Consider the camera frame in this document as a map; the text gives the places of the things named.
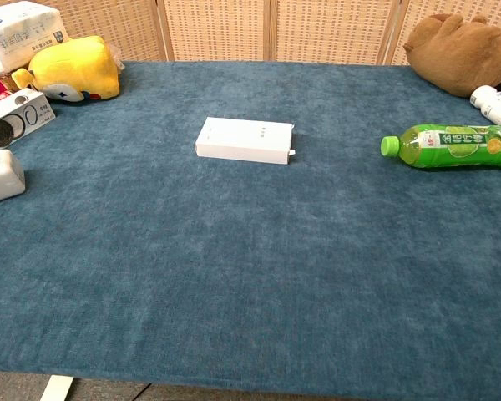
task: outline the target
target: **woven screen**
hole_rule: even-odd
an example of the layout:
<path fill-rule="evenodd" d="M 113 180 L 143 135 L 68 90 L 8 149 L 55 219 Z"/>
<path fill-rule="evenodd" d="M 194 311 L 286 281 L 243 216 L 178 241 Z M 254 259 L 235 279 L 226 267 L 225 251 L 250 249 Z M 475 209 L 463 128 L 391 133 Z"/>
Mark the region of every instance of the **woven screen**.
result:
<path fill-rule="evenodd" d="M 14 3 L 1 1 L 0 5 Z M 125 60 L 164 59 L 154 0 L 37 0 L 57 8 L 71 38 L 97 34 Z"/>
<path fill-rule="evenodd" d="M 458 0 L 458 1 L 422 1 L 411 0 L 402 24 L 397 46 L 392 51 L 392 64 L 407 64 L 407 55 L 402 48 L 413 28 L 423 18 L 438 13 L 457 13 L 464 16 L 465 21 L 477 14 L 488 17 L 488 23 L 501 28 L 501 0 Z"/>
<path fill-rule="evenodd" d="M 263 0 L 163 1 L 175 60 L 263 59 Z"/>
<path fill-rule="evenodd" d="M 279 61 L 375 64 L 392 0 L 278 0 Z"/>

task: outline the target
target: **gray floor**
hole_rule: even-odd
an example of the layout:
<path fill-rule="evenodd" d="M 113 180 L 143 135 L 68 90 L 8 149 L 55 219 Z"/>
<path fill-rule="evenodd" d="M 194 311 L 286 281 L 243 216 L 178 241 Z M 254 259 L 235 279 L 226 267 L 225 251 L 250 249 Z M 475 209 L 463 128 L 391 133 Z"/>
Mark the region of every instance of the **gray floor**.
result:
<path fill-rule="evenodd" d="M 42 374 L 0 372 L 0 401 L 39 401 L 49 376 Z M 67 401 L 132 401 L 147 383 L 112 382 L 76 378 Z M 347 401 L 346 398 L 304 397 L 269 393 L 244 393 L 238 391 L 186 388 L 153 384 L 138 401 Z"/>

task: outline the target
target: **brown teddy bear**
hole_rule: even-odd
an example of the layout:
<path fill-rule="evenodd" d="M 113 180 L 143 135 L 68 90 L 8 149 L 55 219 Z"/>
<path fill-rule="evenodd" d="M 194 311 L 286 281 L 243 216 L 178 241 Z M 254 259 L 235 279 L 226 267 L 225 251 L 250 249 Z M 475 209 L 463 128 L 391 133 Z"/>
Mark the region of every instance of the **brown teddy bear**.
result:
<path fill-rule="evenodd" d="M 483 16 L 471 23 L 457 14 L 424 18 L 404 48 L 414 71 L 450 94 L 468 97 L 479 86 L 501 83 L 501 29 Z"/>

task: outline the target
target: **white packaging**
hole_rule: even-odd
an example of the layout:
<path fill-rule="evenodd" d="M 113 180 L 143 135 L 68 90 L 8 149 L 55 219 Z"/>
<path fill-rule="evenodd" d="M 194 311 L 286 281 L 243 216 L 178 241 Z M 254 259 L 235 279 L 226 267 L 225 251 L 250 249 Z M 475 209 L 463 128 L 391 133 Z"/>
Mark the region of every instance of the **white packaging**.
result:
<path fill-rule="evenodd" d="M 481 86 L 473 91 L 469 99 L 481 114 L 494 124 L 501 124 L 501 92 L 488 85 Z"/>
<path fill-rule="evenodd" d="M 22 194 L 25 189 L 22 166 L 9 150 L 0 150 L 0 200 Z"/>
<path fill-rule="evenodd" d="M 208 117 L 195 143 L 198 156 L 287 165 L 293 124 Z"/>
<path fill-rule="evenodd" d="M 28 64 L 44 48 L 68 40 L 55 8 L 32 2 L 0 7 L 0 75 Z"/>
<path fill-rule="evenodd" d="M 10 94 L 0 100 L 0 149 L 55 118 L 42 92 L 26 88 Z"/>

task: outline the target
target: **green plastic bottle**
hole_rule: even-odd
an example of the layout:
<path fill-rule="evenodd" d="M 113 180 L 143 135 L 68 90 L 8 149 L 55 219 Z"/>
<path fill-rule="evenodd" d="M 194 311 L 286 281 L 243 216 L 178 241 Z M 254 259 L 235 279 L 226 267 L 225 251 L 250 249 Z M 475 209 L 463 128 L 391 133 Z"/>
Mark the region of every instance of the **green plastic bottle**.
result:
<path fill-rule="evenodd" d="M 418 168 L 501 166 L 501 125 L 414 125 L 401 137 L 382 138 L 381 153 Z"/>

